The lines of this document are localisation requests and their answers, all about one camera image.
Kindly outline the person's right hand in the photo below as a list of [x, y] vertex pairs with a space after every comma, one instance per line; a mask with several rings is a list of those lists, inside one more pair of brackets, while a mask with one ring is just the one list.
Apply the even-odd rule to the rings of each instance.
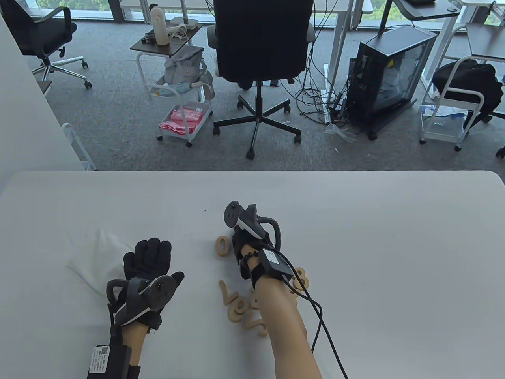
[[233, 253], [241, 265], [241, 261], [245, 256], [255, 251], [260, 251], [262, 248], [273, 248], [274, 244], [270, 239], [270, 235], [265, 231], [265, 238], [258, 239], [252, 236], [247, 230], [243, 230], [236, 226], [232, 235]]

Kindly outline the person's left hand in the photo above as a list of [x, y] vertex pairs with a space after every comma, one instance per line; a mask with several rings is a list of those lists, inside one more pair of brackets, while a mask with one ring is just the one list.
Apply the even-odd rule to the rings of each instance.
[[124, 255], [125, 279], [110, 280], [106, 286], [112, 327], [137, 322], [149, 330], [159, 328], [162, 310], [185, 278], [182, 271], [168, 273], [171, 251], [171, 242], [150, 238]]

